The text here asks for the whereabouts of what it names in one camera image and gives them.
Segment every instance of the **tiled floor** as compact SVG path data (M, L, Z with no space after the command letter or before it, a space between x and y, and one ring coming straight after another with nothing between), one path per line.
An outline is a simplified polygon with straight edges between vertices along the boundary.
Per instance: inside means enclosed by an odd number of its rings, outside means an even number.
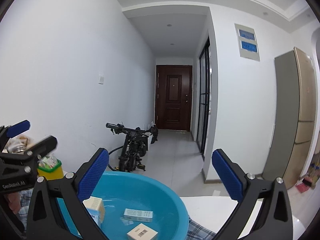
M288 190L292 215L299 218L307 228L320 207L320 181L315 189L300 193L296 187Z
M158 141L151 145L142 163L146 171L135 173L162 182L179 196L228 196L222 184L204 184L203 159L189 132L159 130Z

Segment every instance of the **cardboard box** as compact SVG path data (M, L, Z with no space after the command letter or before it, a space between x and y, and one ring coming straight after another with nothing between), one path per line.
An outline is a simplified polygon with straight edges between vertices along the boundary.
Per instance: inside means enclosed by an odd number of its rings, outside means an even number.
M101 224L104 220L104 215L106 212L104 209L102 198L90 197L89 199L85 199L83 201L83 204L87 208L93 220L95 220L95 216L98 216Z
M132 221L152 222L153 212L126 208L123 217Z
M129 240L157 240L158 232L140 224L127 233L127 236Z

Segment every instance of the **doorway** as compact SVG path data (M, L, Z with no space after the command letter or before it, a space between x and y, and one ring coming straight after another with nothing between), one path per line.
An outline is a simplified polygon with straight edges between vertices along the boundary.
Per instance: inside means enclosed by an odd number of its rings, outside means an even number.
M207 138L209 109L210 109L210 41L207 40L199 57L200 63L200 100L199 100L199 118L197 131L197 144L199 150L204 156L205 143Z
M159 129L190 131L192 66L156 66L155 120Z

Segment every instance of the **bicycle handlebar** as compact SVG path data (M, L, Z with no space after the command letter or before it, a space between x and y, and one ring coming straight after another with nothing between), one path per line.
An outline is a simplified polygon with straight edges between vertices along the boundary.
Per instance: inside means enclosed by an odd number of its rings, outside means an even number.
M139 133L148 132L148 130L141 130L140 127L137 127L136 129L126 128L122 124L119 124L119 123L118 124L107 123L106 127L110 128L110 129L117 129L119 131L124 130L124 131L127 131L127 132L139 132Z

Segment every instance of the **white wall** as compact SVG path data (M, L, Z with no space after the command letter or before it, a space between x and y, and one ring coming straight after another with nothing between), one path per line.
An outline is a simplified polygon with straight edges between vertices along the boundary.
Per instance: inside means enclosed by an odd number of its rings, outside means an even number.
M207 152L210 155L212 153L212 146L214 142L215 135L215 125L217 120L217 109L218 109L218 62L217 62L217 49L216 49L216 39L214 33L214 27L212 22L212 17L209 13L206 18L204 28L200 37L199 44L197 46L197 51L193 59L194 69L193 69L193 108L192 108L192 119L191 119L191 132L194 135L194 140L196 140L198 132L198 118L199 118L199 89L200 83L200 61L199 56L204 48L204 45L209 37L210 48L211 48L211 58L210 66L212 68L212 87L211 87L211 117L210 123L208 124L208 138L207 138ZM204 167L204 171L208 171L209 164Z
M292 50L291 35L259 17L211 5L218 58L218 112L213 150L222 148L244 172L262 173L276 116L274 58ZM234 24L254 28L260 62L239 56ZM207 180L219 179L206 154Z
M193 58L188 57L157 57L157 65L193 65Z
M317 59L314 59L315 61L318 61L318 65L320 65L320 40L316 42L316 55Z
M317 55L316 55L316 43L318 40L320 40L319 28L320 28L320 23L318 22L318 20L314 20L292 33L292 40L293 40L294 46L303 50L312 58L312 62L314 64L314 70L315 70L316 87L317 87L317 91L316 91L317 105L316 105L316 119L315 119L314 133L311 140L311 146L309 149L308 158L301 172L301 176L305 175L308 171L309 165L311 163L311 160L316 148L318 133L320 129L320 106L319 106L320 104L320 93L319 93L320 71L319 71L319 64L318 64Z
M64 170L122 145L106 122L153 121L155 58L117 0L15 0L0 37L0 124L56 136Z

